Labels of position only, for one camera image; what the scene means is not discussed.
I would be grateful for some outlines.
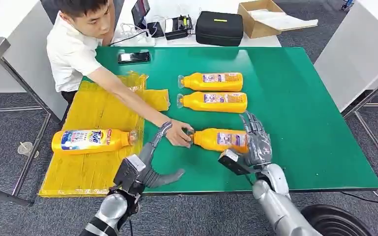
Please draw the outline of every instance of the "bottle label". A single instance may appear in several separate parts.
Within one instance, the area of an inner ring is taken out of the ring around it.
[[[243,102],[242,95],[240,92],[229,94],[206,93],[203,95],[203,100],[205,103]]]
[[[99,146],[103,142],[102,130],[69,130],[63,133],[62,149],[63,150],[82,150],[90,146]],[[111,130],[108,130],[106,144],[111,141]]]
[[[246,135],[218,133],[217,143],[218,145],[244,147],[246,145]]]
[[[229,82],[238,81],[238,73],[228,73],[228,74],[203,74],[203,82],[213,83],[213,82]]]

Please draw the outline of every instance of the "detergent bottle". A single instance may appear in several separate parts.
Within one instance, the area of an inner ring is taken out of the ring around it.
[[[209,128],[195,131],[190,136],[194,144],[206,150],[225,151],[232,148],[240,153],[249,152],[247,135],[244,130]]]
[[[178,85],[196,91],[239,92],[243,88],[243,75],[239,72],[179,75]]]
[[[247,108],[247,95],[243,92],[194,92],[177,95],[177,106],[196,111],[243,113]]]
[[[135,131],[119,129],[62,130],[54,134],[51,148],[54,153],[79,155],[115,151],[133,145],[137,140]]]

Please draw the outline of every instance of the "yellow plastic bag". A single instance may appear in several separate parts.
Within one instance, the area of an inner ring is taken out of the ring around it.
[[[168,91],[145,90],[146,75],[130,72],[119,76],[125,85],[159,111],[168,110]],[[134,146],[118,151],[83,155],[53,155],[38,193],[42,197],[104,196],[113,185],[121,161],[142,148],[144,120],[117,98],[95,83],[83,81],[67,115],[64,130],[108,129],[136,130]]]

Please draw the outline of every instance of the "black case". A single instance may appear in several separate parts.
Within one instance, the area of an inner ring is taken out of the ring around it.
[[[243,18],[239,14],[202,11],[195,33],[201,44],[238,46],[244,34]]]

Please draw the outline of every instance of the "silver robotic arm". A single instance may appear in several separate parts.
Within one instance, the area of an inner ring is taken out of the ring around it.
[[[228,149],[221,153],[219,162],[237,175],[255,174],[252,186],[254,197],[262,206],[276,235],[321,236],[290,200],[289,187],[283,170],[271,163],[272,148],[269,135],[261,122],[251,113],[241,116],[247,132],[250,152],[239,154]],[[139,155],[125,158],[114,178],[100,209],[81,232],[81,236],[116,236],[127,218],[138,212],[138,200],[145,187],[158,187],[180,179],[185,172],[160,175],[153,170],[153,153],[171,123],[165,123],[151,142],[143,146]]]
[[[272,148],[269,135],[255,115],[242,115],[250,152],[238,154],[231,149],[224,151],[219,162],[237,175],[255,174],[252,186],[254,198],[263,208],[276,235],[322,236],[316,231],[290,200],[289,187],[283,170],[271,163]]]
[[[159,187],[175,182],[185,173],[179,169],[170,175],[161,175],[153,170],[151,162],[154,151],[166,131],[172,127],[165,123],[151,142],[146,143],[140,154],[125,158],[114,178],[115,185],[109,189],[100,209],[81,232],[81,236],[116,236],[129,216],[138,212],[138,200],[145,187]]]

